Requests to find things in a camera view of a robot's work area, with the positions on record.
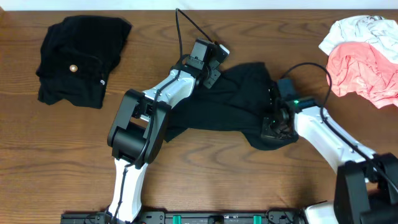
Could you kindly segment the black t-shirt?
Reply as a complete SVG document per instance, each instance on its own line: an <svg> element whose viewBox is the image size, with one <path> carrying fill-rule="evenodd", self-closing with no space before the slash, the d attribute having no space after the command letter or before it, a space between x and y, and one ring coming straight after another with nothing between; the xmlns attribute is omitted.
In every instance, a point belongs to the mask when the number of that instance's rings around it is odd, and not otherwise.
<svg viewBox="0 0 398 224"><path fill-rule="evenodd" d="M188 128L211 131L239 131L248 143L272 151L297 142L297 134L286 138L262 138L264 118L272 118L271 90L275 82L263 62L242 63L221 73L215 84L198 88L180 101L169 116L167 142Z"/></svg>

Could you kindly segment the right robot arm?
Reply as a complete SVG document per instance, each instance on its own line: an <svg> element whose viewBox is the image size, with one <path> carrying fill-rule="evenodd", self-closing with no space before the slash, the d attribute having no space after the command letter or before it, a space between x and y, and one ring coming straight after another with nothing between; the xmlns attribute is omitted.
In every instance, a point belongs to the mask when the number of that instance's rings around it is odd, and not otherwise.
<svg viewBox="0 0 398 224"><path fill-rule="evenodd" d="M292 223L397 223L396 156L355 140L313 98L299 97L290 80L268 92L274 113L264 118L261 138L304 138L336 173L334 200L304 208Z"/></svg>

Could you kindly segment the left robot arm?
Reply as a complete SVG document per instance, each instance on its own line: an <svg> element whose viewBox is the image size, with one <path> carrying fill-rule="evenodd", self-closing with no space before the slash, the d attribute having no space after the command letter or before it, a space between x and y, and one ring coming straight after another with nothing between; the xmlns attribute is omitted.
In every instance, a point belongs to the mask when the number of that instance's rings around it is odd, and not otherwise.
<svg viewBox="0 0 398 224"><path fill-rule="evenodd" d="M181 59L155 87L124 94L107 138L116 166L107 223L133 223L137 219L147 167L162 147L172 108L198 85L212 86L220 76L220 63L217 59Z"/></svg>

